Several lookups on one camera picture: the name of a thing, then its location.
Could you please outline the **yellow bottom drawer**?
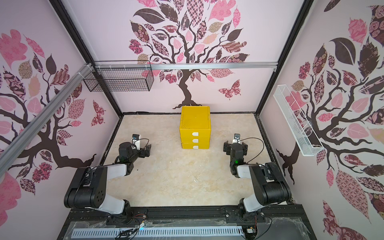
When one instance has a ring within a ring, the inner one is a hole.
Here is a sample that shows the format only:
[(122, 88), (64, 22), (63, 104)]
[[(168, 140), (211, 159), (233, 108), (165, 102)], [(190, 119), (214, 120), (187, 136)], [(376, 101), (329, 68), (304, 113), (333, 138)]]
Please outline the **yellow bottom drawer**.
[(209, 143), (182, 143), (183, 149), (205, 150), (209, 149)]

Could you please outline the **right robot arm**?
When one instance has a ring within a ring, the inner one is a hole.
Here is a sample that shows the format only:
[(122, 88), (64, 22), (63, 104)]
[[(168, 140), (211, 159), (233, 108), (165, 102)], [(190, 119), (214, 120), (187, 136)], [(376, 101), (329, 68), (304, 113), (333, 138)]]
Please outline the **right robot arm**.
[(242, 214), (253, 213), (262, 208), (287, 202), (292, 192), (276, 163), (247, 164), (248, 145), (224, 142), (223, 152), (230, 157), (230, 171), (239, 179), (250, 179), (254, 193), (239, 202)]

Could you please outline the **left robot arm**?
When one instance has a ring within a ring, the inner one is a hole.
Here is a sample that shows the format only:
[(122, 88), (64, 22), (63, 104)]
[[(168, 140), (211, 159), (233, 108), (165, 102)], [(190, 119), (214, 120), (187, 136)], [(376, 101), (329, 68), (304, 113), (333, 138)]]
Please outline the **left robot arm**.
[(81, 167), (75, 172), (64, 197), (64, 205), (69, 209), (92, 209), (110, 215), (131, 215), (129, 201), (107, 194), (109, 180), (125, 177), (134, 169), (138, 158), (147, 158), (152, 145), (140, 148), (140, 141), (125, 142), (119, 145), (119, 155), (111, 165)]

